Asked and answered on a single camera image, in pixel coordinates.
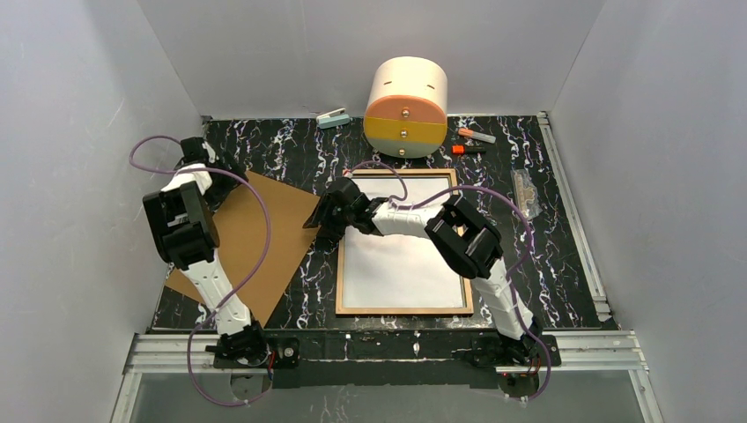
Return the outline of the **brown cardboard backing board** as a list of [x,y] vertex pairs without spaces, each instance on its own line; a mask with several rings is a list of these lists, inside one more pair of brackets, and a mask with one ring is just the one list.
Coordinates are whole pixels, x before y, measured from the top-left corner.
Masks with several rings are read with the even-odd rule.
[[[247,176],[268,209],[271,237],[263,264],[237,297],[266,324],[316,237],[317,231],[304,229],[303,224],[319,197],[254,172]],[[254,268],[265,246],[267,226],[261,206],[250,190],[241,186],[219,206],[213,220],[220,239],[218,258],[229,281],[237,286]]]

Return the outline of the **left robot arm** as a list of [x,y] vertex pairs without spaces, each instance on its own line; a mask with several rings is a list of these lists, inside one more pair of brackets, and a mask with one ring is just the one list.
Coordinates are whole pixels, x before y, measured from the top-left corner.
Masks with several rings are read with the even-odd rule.
[[176,142],[181,166],[162,189],[143,197],[156,249],[166,263],[186,277],[213,314],[219,340],[206,351],[221,360],[259,366],[269,358],[261,324],[249,307],[232,293],[219,256],[218,228],[213,209],[246,181],[238,166],[222,161],[201,137]]

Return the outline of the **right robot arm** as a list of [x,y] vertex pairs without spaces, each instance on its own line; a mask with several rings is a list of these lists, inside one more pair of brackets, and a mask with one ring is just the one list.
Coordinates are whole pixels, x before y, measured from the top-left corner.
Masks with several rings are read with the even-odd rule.
[[449,268],[470,280],[489,308],[505,355],[531,367],[551,366],[542,327],[511,281],[497,227],[463,196],[470,186],[443,189],[416,204],[399,197],[368,197],[348,177],[335,179],[322,194],[306,228],[340,241],[349,227],[376,236],[405,235],[430,240]]

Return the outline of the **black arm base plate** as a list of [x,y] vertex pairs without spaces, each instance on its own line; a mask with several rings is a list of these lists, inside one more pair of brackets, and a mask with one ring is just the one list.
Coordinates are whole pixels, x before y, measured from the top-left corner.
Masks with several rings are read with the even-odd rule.
[[266,330],[277,389],[467,385],[532,395],[562,363],[558,341],[514,341],[495,330]]

